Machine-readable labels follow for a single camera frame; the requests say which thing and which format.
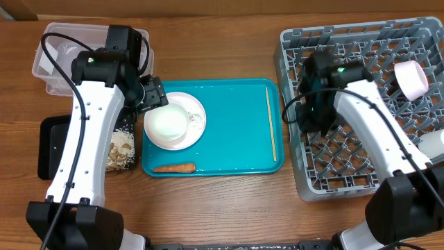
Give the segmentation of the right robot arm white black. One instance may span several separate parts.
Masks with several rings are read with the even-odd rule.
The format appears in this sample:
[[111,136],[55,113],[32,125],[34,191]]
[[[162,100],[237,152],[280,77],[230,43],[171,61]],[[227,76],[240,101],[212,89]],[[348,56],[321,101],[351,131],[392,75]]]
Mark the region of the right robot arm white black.
[[443,168],[432,164],[386,107],[359,61],[338,65],[326,51],[302,64],[296,119],[303,133],[322,135],[342,117],[377,172],[379,188],[365,219],[337,233],[329,249],[395,249],[406,239],[443,230]]

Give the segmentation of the wooden chopstick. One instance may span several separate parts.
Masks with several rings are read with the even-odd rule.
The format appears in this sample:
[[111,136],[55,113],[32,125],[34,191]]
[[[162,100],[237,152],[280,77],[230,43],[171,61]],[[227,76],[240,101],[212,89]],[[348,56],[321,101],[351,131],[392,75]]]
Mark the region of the wooden chopstick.
[[269,98],[269,93],[268,93],[267,87],[265,88],[265,92],[266,92],[266,104],[267,104],[267,111],[268,111],[268,122],[269,122],[270,133],[271,133],[271,145],[272,145],[272,150],[273,150],[273,161],[276,162],[277,161],[277,154],[276,154],[276,149],[275,149],[273,118],[272,118],[272,114],[271,114],[270,98]]

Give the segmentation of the small white plate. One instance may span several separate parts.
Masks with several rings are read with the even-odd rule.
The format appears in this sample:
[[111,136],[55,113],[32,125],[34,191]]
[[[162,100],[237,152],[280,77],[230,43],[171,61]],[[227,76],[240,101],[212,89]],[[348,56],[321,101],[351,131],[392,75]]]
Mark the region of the small white plate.
[[410,101],[416,100],[429,90],[425,72],[415,60],[395,64],[394,73],[403,95]]

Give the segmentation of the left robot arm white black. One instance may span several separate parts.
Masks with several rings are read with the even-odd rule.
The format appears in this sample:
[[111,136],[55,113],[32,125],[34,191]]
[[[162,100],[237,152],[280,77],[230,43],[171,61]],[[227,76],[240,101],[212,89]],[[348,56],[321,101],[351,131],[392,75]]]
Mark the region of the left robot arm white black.
[[43,202],[28,204],[26,221],[43,249],[150,249],[123,216],[105,208],[105,166],[119,114],[167,105],[158,77],[145,74],[139,31],[111,25],[104,47],[83,45],[64,78],[73,108],[62,157]]

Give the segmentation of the white bowl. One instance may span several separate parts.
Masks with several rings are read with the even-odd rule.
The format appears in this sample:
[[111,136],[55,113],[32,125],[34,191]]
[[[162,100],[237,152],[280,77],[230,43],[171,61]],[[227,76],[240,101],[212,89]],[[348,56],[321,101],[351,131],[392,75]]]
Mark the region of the white bowl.
[[144,124],[146,134],[150,138],[172,142],[180,139],[187,132],[189,115],[181,105],[170,103],[148,111]]

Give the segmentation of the white paper cup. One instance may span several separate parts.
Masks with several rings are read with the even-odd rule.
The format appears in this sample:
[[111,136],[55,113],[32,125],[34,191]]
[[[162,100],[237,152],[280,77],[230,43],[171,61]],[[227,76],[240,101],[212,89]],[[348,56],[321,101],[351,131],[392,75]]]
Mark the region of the white paper cup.
[[443,129],[426,133],[420,137],[419,150],[430,160],[443,155]]

